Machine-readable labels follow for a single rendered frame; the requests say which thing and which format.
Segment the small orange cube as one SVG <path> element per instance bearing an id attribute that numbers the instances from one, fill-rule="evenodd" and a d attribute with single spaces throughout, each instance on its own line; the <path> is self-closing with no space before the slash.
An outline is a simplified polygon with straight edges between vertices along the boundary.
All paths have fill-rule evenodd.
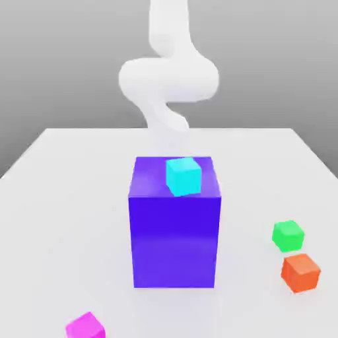
<path id="1" fill-rule="evenodd" d="M 319 266 L 306 253 L 300 253 L 284 258 L 281 278 L 293 293 L 299 293 L 315 289 L 320 273 Z"/>

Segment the large purple box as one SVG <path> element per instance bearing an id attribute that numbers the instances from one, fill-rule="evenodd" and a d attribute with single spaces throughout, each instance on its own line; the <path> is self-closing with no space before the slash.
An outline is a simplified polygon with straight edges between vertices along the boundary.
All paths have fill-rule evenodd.
<path id="1" fill-rule="evenodd" d="M 221 193 L 213 160 L 197 156 L 201 193 L 175 197 L 165 157 L 138 157 L 129 188 L 129 223 L 136 288 L 215 285 Z"/>

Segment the small magenta cube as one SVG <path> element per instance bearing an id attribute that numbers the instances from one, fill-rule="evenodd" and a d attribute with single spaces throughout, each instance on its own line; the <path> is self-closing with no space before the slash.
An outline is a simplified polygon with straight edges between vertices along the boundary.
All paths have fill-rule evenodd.
<path id="1" fill-rule="evenodd" d="M 65 330 L 67 338 L 106 338 L 104 326 L 91 312 L 66 325 Z"/>

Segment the small cyan cube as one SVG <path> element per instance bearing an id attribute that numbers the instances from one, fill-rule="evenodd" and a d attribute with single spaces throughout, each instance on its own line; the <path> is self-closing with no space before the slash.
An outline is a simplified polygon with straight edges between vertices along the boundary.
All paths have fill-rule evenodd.
<path id="1" fill-rule="evenodd" d="M 192 157 L 167 160 L 166 185 L 175 197 L 200 193 L 200 165 Z"/>

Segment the small green cube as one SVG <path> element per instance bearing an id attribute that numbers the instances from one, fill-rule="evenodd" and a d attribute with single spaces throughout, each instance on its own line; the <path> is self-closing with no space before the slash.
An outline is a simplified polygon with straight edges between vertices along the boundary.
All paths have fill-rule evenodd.
<path id="1" fill-rule="evenodd" d="M 276 222 L 272 241 L 283 253 L 297 251 L 302 248 L 304 231 L 294 220 Z"/>

